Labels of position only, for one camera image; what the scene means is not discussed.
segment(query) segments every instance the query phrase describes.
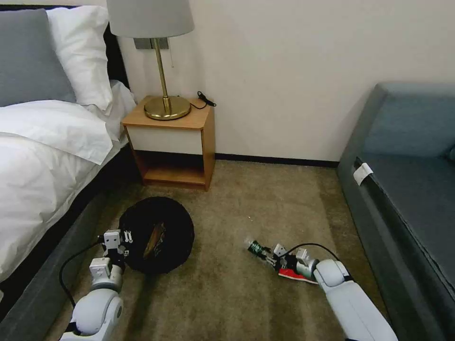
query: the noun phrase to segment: nightstand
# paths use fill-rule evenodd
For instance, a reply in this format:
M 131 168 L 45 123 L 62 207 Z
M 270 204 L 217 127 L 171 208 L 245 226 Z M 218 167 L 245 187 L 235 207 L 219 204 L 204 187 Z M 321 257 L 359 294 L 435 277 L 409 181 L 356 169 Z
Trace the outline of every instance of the nightstand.
M 209 190 L 215 166 L 213 107 L 194 107 L 182 118 L 157 121 L 144 113 L 144 98 L 122 121 L 144 185 Z M 198 107 L 200 99 L 190 99 Z

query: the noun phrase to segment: wall outlet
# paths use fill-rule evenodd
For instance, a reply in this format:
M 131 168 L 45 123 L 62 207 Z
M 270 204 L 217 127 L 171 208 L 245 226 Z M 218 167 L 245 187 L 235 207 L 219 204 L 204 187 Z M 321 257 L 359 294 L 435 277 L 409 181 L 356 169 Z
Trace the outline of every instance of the wall outlet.
M 161 50 L 169 50 L 169 41 L 167 38 L 158 38 L 160 42 L 160 49 Z M 153 39 L 147 38 L 134 38 L 134 45 L 138 50 L 151 50 L 154 49 Z

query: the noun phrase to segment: bed frame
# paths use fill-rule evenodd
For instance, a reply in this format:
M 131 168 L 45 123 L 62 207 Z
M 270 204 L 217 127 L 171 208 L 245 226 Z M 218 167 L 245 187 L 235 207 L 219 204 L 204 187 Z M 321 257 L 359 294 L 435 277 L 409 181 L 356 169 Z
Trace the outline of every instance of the bed frame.
M 75 6 L 0 5 L 0 11 L 53 9 Z M 129 87 L 120 47 L 108 26 L 104 33 L 108 74 Z M 4 298 L 0 302 L 0 335 L 2 341 L 42 340 L 60 313 L 66 296 L 58 284 L 58 271 L 70 255 L 90 244 L 105 205 L 104 191 L 113 177 L 137 177 L 131 151 L 123 148 L 76 197 L 68 212 L 44 235 L 14 273 L 0 283 Z M 65 268 L 66 283 L 73 283 L 83 257 Z

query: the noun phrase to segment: gray sofa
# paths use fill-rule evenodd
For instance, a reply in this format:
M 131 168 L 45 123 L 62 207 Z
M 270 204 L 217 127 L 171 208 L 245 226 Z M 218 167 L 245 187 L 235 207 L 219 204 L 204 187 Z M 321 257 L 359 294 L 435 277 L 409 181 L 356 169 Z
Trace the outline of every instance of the gray sofa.
M 454 145 L 455 86 L 382 83 L 337 169 L 400 341 L 455 340 Z

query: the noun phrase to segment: brass lamp base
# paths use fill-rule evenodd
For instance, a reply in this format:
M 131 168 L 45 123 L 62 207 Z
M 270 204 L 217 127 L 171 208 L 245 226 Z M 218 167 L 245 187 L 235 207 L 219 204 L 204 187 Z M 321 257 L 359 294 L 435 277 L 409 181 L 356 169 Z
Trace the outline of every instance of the brass lamp base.
M 191 111 L 191 104 L 182 97 L 156 97 L 149 100 L 144 105 L 144 110 L 148 118 L 167 121 L 181 118 L 186 114 L 189 114 Z

